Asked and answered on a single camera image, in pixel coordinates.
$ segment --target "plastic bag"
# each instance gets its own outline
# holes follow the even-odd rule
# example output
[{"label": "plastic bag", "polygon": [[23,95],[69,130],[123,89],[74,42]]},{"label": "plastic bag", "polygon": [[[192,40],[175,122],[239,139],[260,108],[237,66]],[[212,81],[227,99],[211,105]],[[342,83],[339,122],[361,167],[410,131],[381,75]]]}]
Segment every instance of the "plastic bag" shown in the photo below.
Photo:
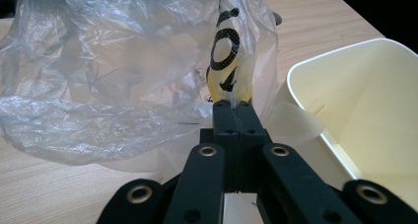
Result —
[{"label": "plastic bag", "polygon": [[153,165],[128,170],[176,167],[199,129],[211,127],[206,74],[232,51],[231,39],[215,40],[226,28],[240,38],[232,80],[244,93],[224,96],[251,95],[266,120],[278,36],[264,0],[18,0],[0,41],[1,133],[59,163],[129,164],[153,154],[145,159]]}]

